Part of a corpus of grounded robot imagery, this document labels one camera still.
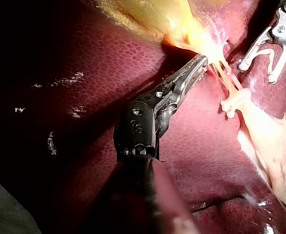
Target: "screw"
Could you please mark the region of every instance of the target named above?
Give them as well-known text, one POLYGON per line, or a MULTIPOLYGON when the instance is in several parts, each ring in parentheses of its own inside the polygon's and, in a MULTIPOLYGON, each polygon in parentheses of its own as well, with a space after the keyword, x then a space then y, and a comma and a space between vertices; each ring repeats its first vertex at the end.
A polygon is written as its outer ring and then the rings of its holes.
POLYGON ((163 92, 162 91, 157 91, 156 92, 156 97, 161 98, 163 96, 163 92))
POLYGON ((141 116, 143 111, 139 107, 135 107, 132 109, 132 114, 135 116, 141 116))
POLYGON ((277 29, 278 33, 282 33, 282 32, 284 32, 284 30, 285 30, 284 26, 280 26, 280 27, 277 29))

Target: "white speck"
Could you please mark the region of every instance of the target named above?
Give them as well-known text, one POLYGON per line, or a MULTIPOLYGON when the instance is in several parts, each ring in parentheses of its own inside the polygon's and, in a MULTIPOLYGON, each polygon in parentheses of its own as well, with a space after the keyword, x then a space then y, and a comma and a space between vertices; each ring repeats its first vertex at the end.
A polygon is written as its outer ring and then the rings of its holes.
POLYGON ((15 108, 15 113, 17 113, 17 112, 18 112, 18 113, 21 113, 21 112, 24 111, 24 109, 25 109, 25 108, 19 108, 19 107, 18 107, 18 108, 15 108))
MULTIPOLYGON (((58 85, 69 86, 74 83, 82 83, 82 80, 84 80, 83 76, 84 76, 83 72, 76 72, 74 76, 70 78, 62 78, 59 80, 56 79, 52 83, 47 83, 46 86, 50 86, 50 87, 54 87, 58 85)), ((35 88, 41 88, 42 86, 43 85, 40 85, 40 84, 31 85, 31 87, 35 87, 35 88)))
POLYGON ((262 201, 258 204, 258 206, 265 206, 266 205, 266 202, 265 201, 262 201))
POLYGON ((206 202, 204 202, 202 205, 201 205, 201 209, 205 208, 206 207, 206 202))
POLYGON ((34 87, 34 88, 41 88, 42 87, 42 85, 39 85, 39 84, 34 84, 34 85, 31 85, 31 87, 34 87))
POLYGON ((55 145, 54 145, 54 142, 53 142, 53 133, 54 132, 50 132, 50 135, 47 139, 47 148, 49 149, 49 152, 52 156, 55 156, 56 155, 56 148, 55 148, 55 145))
POLYGON ((80 118, 81 117, 80 113, 84 113, 84 112, 86 112, 85 107, 78 106, 78 107, 72 107, 69 114, 71 114, 71 116, 74 118, 80 118))
POLYGON ((266 224, 264 234, 274 234, 273 228, 270 225, 266 224))

